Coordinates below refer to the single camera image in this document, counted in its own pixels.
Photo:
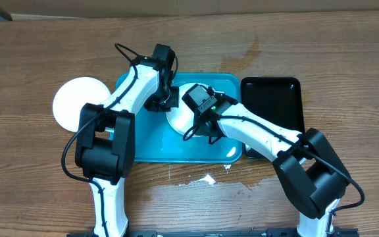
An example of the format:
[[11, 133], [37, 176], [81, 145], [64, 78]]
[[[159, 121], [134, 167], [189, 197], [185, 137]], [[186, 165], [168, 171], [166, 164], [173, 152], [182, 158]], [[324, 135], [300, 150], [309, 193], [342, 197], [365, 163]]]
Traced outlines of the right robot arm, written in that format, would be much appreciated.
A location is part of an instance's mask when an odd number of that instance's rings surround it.
[[298, 236], [335, 235], [333, 218], [353, 181], [321, 132], [311, 128], [302, 134], [282, 128], [240, 103], [204, 103], [191, 109], [195, 134], [235, 139], [272, 163], [286, 197], [300, 212]]

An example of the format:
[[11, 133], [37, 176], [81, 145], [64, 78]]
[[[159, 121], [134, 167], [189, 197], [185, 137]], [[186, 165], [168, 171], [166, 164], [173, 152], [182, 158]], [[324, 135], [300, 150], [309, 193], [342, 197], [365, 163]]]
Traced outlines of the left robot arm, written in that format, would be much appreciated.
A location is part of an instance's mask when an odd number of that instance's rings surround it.
[[92, 236], [123, 236], [128, 218], [124, 208], [124, 181], [136, 154], [136, 115], [140, 109], [169, 112], [178, 106], [178, 88], [172, 85], [177, 56], [143, 57], [130, 62], [127, 77], [98, 105], [86, 103], [80, 111], [75, 163], [81, 180], [93, 192], [95, 227]]

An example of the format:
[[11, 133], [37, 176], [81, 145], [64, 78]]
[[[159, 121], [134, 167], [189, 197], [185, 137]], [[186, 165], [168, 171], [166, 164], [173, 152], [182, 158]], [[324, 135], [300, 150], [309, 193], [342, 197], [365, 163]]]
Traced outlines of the white plate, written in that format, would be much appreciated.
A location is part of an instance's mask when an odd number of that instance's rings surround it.
[[182, 97], [194, 84], [196, 83], [187, 83], [179, 87], [179, 107], [171, 108], [171, 111], [166, 113], [169, 125], [181, 135], [184, 135], [193, 126], [195, 113], [182, 101]]
[[72, 79], [56, 92], [52, 112], [57, 123], [70, 132], [77, 132], [80, 111], [86, 103], [100, 104], [111, 95], [108, 87], [91, 77]]

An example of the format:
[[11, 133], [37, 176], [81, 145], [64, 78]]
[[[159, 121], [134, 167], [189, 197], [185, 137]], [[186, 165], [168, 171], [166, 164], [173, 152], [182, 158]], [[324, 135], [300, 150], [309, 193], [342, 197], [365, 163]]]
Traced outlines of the white plate top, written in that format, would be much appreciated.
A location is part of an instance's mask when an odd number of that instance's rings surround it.
[[57, 123], [70, 132], [77, 132], [80, 111], [86, 103], [100, 104], [111, 95], [108, 87], [91, 77], [72, 79], [56, 92], [52, 112]]

